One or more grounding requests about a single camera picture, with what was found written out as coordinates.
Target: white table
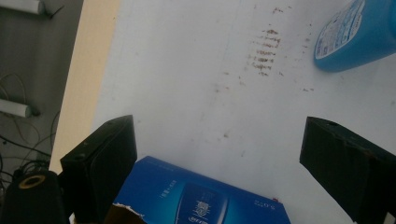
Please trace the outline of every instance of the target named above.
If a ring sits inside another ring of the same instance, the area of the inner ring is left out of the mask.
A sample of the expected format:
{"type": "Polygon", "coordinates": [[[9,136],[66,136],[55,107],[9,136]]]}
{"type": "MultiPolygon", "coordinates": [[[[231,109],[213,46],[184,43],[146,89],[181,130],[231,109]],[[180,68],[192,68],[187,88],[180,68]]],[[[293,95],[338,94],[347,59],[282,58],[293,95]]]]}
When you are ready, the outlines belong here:
{"type": "Polygon", "coordinates": [[[139,158],[276,197],[293,224],[352,223],[299,163],[307,116],[396,153],[395,57],[339,74],[312,63],[321,27],[346,3],[124,0],[103,23],[91,18],[113,25],[106,33],[88,35],[86,0],[51,167],[105,121],[133,114],[139,158]]]}

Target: blue bottle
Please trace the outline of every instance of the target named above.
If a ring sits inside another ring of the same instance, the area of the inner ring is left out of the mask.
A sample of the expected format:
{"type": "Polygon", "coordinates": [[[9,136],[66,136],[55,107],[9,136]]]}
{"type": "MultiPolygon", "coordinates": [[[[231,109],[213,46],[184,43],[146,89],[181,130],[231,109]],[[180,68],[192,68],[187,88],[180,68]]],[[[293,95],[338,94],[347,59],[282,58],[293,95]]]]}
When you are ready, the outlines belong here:
{"type": "Polygon", "coordinates": [[[396,0],[354,0],[321,31],[315,65],[340,72],[396,52],[396,0]]]}

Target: bottle label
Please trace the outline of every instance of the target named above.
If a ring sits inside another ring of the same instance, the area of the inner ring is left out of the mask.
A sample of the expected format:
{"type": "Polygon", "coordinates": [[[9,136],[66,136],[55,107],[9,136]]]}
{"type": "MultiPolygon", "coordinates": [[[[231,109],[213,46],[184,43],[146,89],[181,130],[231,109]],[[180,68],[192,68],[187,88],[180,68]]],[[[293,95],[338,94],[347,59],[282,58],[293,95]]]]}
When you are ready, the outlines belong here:
{"type": "Polygon", "coordinates": [[[316,59],[331,55],[353,39],[361,26],[364,3],[365,0],[355,0],[332,17],[319,35],[316,59]]]}

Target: blue box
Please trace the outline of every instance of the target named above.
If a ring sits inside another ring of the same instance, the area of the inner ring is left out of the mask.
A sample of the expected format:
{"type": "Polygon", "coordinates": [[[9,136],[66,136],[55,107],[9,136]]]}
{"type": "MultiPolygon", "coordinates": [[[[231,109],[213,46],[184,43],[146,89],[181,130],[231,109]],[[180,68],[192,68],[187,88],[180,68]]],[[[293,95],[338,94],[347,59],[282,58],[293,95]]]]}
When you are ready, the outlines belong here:
{"type": "Polygon", "coordinates": [[[113,205],[148,224],[290,224],[282,203],[146,157],[113,205]]]}

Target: beige table edge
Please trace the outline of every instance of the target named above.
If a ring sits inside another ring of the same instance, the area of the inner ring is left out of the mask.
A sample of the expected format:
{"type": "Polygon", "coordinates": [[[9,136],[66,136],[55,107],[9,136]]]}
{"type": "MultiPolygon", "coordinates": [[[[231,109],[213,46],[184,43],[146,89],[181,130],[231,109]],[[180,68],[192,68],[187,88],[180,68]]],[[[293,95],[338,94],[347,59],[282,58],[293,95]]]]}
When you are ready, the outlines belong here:
{"type": "Polygon", "coordinates": [[[91,133],[120,0],[84,0],[49,169],[91,133]]]}

